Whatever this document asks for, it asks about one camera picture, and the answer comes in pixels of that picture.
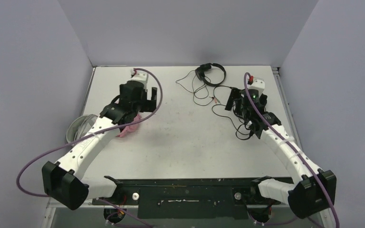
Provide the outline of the black headset with microphone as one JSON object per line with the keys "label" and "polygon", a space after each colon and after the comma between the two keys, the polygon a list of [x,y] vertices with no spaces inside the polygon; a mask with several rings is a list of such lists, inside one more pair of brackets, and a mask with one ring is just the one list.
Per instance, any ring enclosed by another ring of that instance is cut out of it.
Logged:
{"label": "black headset with microphone", "polygon": [[[218,100],[218,98],[216,97],[215,90],[216,90],[217,88],[219,88],[219,87],[226,87],[226,88],[229,88],[229,89],[232,89],[232,88],[233,88],[233,87],[231,87],[231,86],[226,86],[226,85],[219,85],[219,86],[217,86],[217,87],[214,87],[214,88],[213,88],[213,95],[212,95],[212,98],[213,98],[213,99],[214,99],[214,101],[215,101],[215,105],[213,105],[213,106],[212,106],[212,108],[211,108],[212,112],[213,112],[216,116],[218,116],[218,117],[227,118],[227,119],[229,119],[229,120],[230,120],[230,122],[231,122],[231,124],[232,124],[233,128],[235,129],[235,136],[236,136],[236,138],[237,138],[237,139],[242,140],[242,141],[249,140],[249,139],[251,138],[251,136],[254,134],[254,132],[252,132],[252,131],[248,130],[248,131],[249,131],[248,133],[243,133],[243,132],[241,132],[241,131],[240,131],[240,128],[241,128],[242,126],[244,126],[244,121],[243,121],[242,119],[240,119],[240,118],[238,117],[238,120],[240,121],[240,125],[239,125],[239,126],[236,126],[236,125],[235,125],[235,123],[234,123],[234,121],[233,121],[233,119],[232,119],[230,116],[228,116],[228,115],[221,115],[221,114],[218,114],[218,113],[216,113],[216,112],[214,111],[214,107],[216,107],[216,106],[223,106],[223,107],[225,107],[225,105],[224,105],[224,104],[222,104],[222,103]],[[238,136],[238,134],[240,134],[240,135],[244,135],[244,136],[246,136],[246,138],[240,138],[240,137]]]}

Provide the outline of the pink headset with cable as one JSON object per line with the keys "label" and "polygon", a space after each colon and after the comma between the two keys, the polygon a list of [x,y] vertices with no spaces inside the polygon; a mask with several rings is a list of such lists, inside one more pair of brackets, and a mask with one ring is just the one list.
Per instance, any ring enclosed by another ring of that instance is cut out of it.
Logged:
{"label": "pink headset with cable", "polygon": [[[139,120],[142,119],[142,116],[140,114],[137,114],[137,116],[134,118],[133,123],[138,122]],[[118,135],[117,137],[119,138],[123,138],[126,137],[127,135],[129,135],[130,133],[135,132],[137,129],[139,128],[139,123],[133,124],[133,125],[129,125],[127,127],[125,127]]]}

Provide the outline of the white grey gaming headset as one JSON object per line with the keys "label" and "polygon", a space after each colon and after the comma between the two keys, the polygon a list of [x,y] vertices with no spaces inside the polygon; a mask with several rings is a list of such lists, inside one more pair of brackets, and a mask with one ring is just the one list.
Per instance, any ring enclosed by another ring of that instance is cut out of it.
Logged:
{"label": "white grey gaming headset", "polygon": [[66,141],[70,143],[83,137],[95,124],[97,118],[98,116],[95,114],[87,114],[78,117],[68,127],[66,131]]}

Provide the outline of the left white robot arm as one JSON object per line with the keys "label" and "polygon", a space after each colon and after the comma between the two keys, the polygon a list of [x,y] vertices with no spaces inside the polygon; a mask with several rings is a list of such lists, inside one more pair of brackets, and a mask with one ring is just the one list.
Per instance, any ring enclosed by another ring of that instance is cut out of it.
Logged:
{"label": "left white robot arm", "polygon": [[127,124],[139,113],[152,113],[157,108],[156,87],[152,87],[150,99],[146,84],[140,81],[129,80],[119,90],[120,94],[103,108],[87,134],[55,163],[49,161],[42,167],[45,193],[70,210],[76,210],[88,199],[105,198],[111,204],[123,199],[123,191],[112,177],[83,180],[93,160]]}

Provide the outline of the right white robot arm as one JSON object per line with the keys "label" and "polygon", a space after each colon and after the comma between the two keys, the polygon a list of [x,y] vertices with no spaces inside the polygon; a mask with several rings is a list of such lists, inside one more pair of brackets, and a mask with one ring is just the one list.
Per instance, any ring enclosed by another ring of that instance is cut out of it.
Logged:
{"label": "right white robot arm", "polygon": [[256,89],[233,87],[225,110],[232,111],[250,132],[276,155],[292,178],[292,184],[269,176],[250,184],[250,197],[256,203],[273,199],[289,205],[300,219],[334,205],[336,176],[322,170],[296,145],[278,117],[265,108],[267,96]]}

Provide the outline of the small black on-ear headphones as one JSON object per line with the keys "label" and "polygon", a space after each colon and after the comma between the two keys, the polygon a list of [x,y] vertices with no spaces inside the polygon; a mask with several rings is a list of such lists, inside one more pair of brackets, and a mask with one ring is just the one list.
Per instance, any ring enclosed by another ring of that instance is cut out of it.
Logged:
{"label": "small black on-ear headphones", "polygon": [[227,73],[225,68],[217,63],[207,63],[190,70],[175,83],[188,92],[194,104],[209,106],[219,104],[216,89],[224,86]]}

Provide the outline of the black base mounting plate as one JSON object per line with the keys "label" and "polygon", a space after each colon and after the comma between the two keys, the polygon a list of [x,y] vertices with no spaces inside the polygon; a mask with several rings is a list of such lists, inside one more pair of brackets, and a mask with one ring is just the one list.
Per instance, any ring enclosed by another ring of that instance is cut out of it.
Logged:
{"label": "black base mounting plate", "polygon": [[247,219],[279,201],[256,196],[254,178],[117,180],[106,201],[136,206],[140,219]]}

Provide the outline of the aluminium frame rail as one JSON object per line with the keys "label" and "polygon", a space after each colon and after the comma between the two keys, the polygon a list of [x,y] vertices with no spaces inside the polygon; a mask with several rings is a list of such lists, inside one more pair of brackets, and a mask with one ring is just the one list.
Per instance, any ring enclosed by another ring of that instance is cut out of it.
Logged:
{"label": "aluminium frame rail", "polygon": [[48,201],[42,228],[87,228],[91,224],[86,212],[76,212],[83,208],[85,201],[65,202],[51,198]]}

